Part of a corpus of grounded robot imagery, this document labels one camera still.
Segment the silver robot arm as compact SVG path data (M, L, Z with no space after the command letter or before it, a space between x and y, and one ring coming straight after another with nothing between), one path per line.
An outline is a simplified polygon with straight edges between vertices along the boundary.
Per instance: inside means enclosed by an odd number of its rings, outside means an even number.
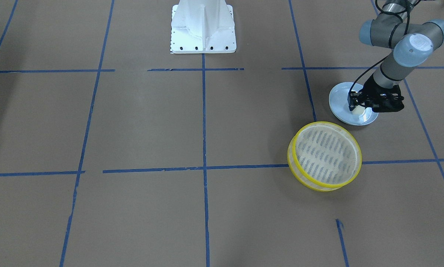
M444 44L444 20L411 24L410 14L418 0L387 0L378 6L374 20L364 22L359 40L391 50L375 66L378 69L359 91L349 90L348 107L371 108L375 113L398 112L404 108L399 83Z

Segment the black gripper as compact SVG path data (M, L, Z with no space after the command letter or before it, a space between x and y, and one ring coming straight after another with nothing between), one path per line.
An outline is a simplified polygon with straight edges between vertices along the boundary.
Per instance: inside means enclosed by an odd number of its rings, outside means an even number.
M359 92L348 93L349 111L358 105L363 108L399 108L399 86L394 84L384 88L371 76Z

